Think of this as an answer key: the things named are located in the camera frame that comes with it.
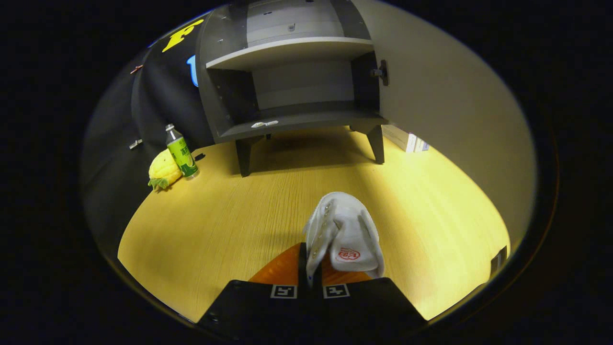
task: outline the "blue shape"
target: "blue shape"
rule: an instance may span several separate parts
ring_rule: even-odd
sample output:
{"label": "blue shape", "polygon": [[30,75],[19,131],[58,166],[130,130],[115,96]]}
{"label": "blue shape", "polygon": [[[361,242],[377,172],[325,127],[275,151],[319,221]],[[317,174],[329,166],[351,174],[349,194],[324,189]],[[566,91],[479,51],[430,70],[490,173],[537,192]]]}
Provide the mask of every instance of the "blue shape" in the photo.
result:
{"label": "blue shape", "polygon": [[188,59],[188,65],[190,66],[190,71],[192,75],[192,83],[194,83],[194,85],[198,87],[198,79],[196,78],[196,56],[195,55],[192,55],[192,57]]}

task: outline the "yellow letter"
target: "yellow letter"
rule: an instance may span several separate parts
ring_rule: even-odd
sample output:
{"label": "yellow letter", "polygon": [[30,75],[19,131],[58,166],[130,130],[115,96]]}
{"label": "yellow letter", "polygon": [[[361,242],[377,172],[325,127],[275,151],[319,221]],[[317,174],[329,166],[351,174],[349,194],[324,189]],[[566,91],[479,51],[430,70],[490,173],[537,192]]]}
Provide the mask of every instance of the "yellow letter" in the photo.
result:
{"label": "yellow letter", "polygon": [[183,40],[183,36],[187,36],[190,32],[192,32],[192,30],[194,29],[194,26],[202,23],[204,21],[204,19],[200,19],[199,21],[190,24],[189,26],[175,32],[174,34],[170,35],[170,41],[168,42],[168,45],[166,46],[166,48],[164,48],[164,50],[162,50],[162,53],[164,53],[166,50],[174,47],[175,45],[179,44],[182,40]]}

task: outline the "gray cabinet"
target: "gray cabinet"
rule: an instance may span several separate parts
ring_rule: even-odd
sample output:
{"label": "gray cabinet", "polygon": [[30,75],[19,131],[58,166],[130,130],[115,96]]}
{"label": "gray cabinet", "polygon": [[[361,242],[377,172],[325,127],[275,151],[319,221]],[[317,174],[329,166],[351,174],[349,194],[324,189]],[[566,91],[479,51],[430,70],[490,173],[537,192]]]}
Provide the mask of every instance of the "gray cabinet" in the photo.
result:
{"label": "gray cabinet", "polygon": [[320,126],[349,125],[367,134],[383,163],[380,125],[387,121],[378,114],[378,79],[370,76],[377,60],[350,1],[219,7],[200,31],[196,61],[213,138],[236,142],[243,176],[259,139]]}

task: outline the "cabinet leg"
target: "cabinet leg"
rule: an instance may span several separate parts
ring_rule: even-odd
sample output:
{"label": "cabinet leg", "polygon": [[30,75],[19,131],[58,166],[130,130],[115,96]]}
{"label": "cabinet leg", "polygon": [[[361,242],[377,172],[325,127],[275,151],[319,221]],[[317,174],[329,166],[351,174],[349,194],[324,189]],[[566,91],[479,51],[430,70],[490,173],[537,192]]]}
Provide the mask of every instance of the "cabinet leg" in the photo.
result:
{"label": "cabinet leg", "polygon": [[235,141],[236,153],[238,156],[238,167],[240,168],[241,176],[246,177],[251,174],[251,171],[249,171],[249,163],[251,161],[251,146],[262,138],[263,136],[258,136],[254,138],[239,139]]}
{"label": "cabinet leg", "polygon": [[385,162],[385,154],[383,151],[383,132],[381,131],[381,125],[376,126],[352,126],[356,131],[366,134],[370,147],[373,149],[375,155],[375,161],[377,164],[383,164]]}

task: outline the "plastic bottle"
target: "plastic bottle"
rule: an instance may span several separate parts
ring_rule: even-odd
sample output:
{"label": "plastic bottle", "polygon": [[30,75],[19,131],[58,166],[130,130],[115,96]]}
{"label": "plastic bottle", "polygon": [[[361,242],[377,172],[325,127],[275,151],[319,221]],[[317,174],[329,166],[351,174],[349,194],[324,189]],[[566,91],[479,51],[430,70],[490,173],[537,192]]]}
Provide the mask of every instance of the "plastic bottle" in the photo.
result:
{"label": "plastic bottle", "polygon": [[200,171],[189,151],[188,145],[185,143],[185,139],[183,139],[183,135],[175,129],[175,125],[172,123],[166,125],[166,133],[166,146],[179,169],[181,169],[183,177],[191,180],[198,176]]}

